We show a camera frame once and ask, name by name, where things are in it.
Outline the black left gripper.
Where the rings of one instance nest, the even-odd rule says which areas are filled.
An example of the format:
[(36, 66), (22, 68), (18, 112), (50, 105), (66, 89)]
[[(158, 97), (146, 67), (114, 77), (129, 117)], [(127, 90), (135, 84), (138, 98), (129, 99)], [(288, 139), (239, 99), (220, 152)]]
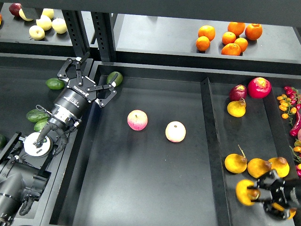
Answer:
[[(81, 66), (89, 56), (90, 52), (86, 52), (83, 56), (67, 58), (57, 73), (59, 80), (68, 83), (54, 101), (54, 104), (65, 108), (76, 118), (80, 118), (92, 102), (103, 108), (117, 94), (115, 80), (118, 77), (118, 73), (114, 73), (109, 83), (104, 85), (96, 85), (87, 76), (83, 77)], [(98, 97), (99, 92), (104, 92), (102, 98)]]

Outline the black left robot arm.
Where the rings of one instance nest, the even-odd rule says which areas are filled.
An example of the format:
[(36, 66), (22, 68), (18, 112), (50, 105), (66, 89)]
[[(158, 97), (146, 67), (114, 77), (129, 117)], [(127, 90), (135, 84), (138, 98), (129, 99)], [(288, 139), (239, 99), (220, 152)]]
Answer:
[(54, 108), (36, 105), (48, 116), (45, 126), (23, 137), (16, 132), (0, 153), (0, 224), (9, 226), (16, 214), (26, 215), (39, 201), (49, 181), (47, 171), (52, 159), (64, 151), (69, 135), (81, 123), (85, 111), (96, 103), (105, 107), (116, 95), (114, 73), (108, 84), (98, 85), (81, 72), (86, 53), (76, 59), (68, 58), (57, 74), (65, 88), (54, 101)]

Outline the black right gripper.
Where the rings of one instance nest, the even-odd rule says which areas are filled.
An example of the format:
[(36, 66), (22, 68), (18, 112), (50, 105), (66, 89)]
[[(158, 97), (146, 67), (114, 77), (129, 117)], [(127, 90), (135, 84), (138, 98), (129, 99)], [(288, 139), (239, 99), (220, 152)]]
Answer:
[(277, 210), (272, 207), (272, 203), (277, 203), (285, 209), (298, 209), (298, 202), (293, 201), (291, 197), (293, 188), (294, 185), (291, 181), (283, 180), (278, 176), (276, 170), (272, 169), (260, 176), (253, 186), (248, 186), (247, 190), (260, 189), (261, 196), (254, 202), (262, 203), (266, 213), (283, 219), (281, 218), (283, 215), (277, 213)]

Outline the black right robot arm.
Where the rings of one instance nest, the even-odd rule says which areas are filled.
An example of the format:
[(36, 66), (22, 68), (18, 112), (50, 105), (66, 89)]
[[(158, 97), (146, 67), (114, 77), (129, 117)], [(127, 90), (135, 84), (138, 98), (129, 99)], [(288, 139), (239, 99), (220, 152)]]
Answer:
[(285, 180), (275, 169), (260, 176), (253, 186), (247, 186), (246, 189), (259, 192), (252, 201), (262, 203), (266, 213), (280, 219), (292, 218), (296, 210), (301, 208), (301, 181)]

